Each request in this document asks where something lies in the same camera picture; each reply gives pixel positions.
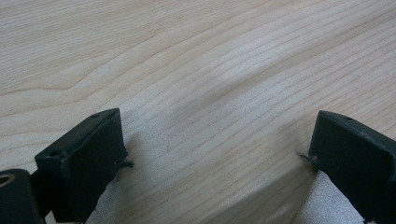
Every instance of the black plastic part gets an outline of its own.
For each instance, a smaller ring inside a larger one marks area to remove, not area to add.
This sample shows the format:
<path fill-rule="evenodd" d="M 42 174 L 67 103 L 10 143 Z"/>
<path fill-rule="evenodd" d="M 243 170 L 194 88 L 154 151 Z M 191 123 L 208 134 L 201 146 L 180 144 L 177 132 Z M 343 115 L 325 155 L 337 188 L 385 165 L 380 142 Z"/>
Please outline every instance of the black plastic part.
<path fill-rule="evenodd" d="M 58 222 L 85 222 L 116 172 L 133 166 L 127 155 L 118 109 L 83 120 L 35 156 L 41 213 L 50 208 Z"/>
<path fill-rule="evenodd" d="M 29 173 L 21 169 L 0 172 L 0 223 L 45 223 L 37 210 Z"/>
<path fill-rule="evenodd" d="M 366 221 L 396 223 L 396 142 L 343 115 L 319 111 L 309 157 Z"/>

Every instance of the wood grain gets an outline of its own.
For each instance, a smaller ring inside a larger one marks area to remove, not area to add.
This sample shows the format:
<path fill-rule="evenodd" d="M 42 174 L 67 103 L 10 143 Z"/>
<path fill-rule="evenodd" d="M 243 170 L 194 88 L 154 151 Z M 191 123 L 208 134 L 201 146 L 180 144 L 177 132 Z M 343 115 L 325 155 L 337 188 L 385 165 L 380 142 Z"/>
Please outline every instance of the wood grain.
<path fill-rule="evenodd" d="M 119 107 L 89 223 L 289 223 L 320 109 L 396 137 L 395 40 L 391 0 L 2 1 L 0 168 Z"/>

